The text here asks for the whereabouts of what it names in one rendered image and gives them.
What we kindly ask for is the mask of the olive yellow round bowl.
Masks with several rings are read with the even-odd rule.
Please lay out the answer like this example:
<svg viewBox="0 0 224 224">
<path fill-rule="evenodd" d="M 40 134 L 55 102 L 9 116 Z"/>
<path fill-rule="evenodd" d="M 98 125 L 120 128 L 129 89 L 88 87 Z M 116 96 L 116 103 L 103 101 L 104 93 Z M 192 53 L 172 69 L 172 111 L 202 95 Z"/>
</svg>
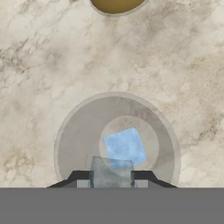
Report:
<svg viewBox="0 0 224 224">
<path fill-rule="evenodd" d="M 149 0 L 89 0 L 91 6 L 106 16 L 120 16 L 139 10 Z"/>
</svg>

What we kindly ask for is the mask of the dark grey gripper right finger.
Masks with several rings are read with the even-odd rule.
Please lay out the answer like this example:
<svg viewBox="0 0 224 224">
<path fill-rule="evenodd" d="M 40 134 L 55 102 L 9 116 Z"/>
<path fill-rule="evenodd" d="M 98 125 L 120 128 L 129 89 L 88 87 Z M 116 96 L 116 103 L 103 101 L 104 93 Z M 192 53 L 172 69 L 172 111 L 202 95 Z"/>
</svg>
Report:
<svg viewBox="0 0 224 224">
<path fill-rule="evenodd" d="M 153 171 L 132 171 L 131 172 L 131 186 L 134 187 L 137 180 L 147 180 L 148 183 L 153 183 L 165 188 L 175 188 L 175 185 L 167 183 L 156 177 Z"/>
</svg>

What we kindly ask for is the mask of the light blue ice cube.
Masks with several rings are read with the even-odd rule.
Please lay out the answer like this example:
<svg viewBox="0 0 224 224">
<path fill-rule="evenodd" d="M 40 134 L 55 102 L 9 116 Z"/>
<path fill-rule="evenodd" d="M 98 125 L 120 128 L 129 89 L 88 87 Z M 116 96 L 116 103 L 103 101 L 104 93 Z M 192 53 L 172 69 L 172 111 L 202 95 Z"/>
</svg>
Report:
<svg viewBox="0 0 224 224">
<path fill-rule="evenodd" d="M 108 158 L 131 161 L 133 165 L 139 165 L 147 158 L 140 134 L 134 127 L 107 135 L 103 140 Z"/>
</svg>

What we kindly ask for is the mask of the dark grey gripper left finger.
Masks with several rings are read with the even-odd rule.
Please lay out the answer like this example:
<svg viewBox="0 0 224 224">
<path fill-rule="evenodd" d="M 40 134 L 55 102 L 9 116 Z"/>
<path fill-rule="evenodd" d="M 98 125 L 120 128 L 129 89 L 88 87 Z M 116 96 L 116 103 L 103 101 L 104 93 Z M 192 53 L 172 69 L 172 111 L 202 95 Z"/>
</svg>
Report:
<svg viewBox="0 0 224 224">
<path fill-rule="evenodd" d="M 78 187 L 79 180 L 93 180 L 94 172 L 93 171 L 72 171 L 67 179 L 64 179 L 56 184 L 50 185 L 50 188 L 61 188 L 61 187 Z"/>
</svg>

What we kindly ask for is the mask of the translucent pale ice cube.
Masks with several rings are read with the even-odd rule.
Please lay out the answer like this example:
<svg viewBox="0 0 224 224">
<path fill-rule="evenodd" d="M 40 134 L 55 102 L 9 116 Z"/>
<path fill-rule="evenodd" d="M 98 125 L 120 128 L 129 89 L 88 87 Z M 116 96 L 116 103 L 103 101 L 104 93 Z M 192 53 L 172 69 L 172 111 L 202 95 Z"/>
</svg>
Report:
<svg viewBox="0 0 224 224">
<path fill-rule="evenodd" d="M 135 185 L 133 170 L 129 160 L 93 157 L 89 185 L 91 188 L 131 188 Z"/>
</svg>

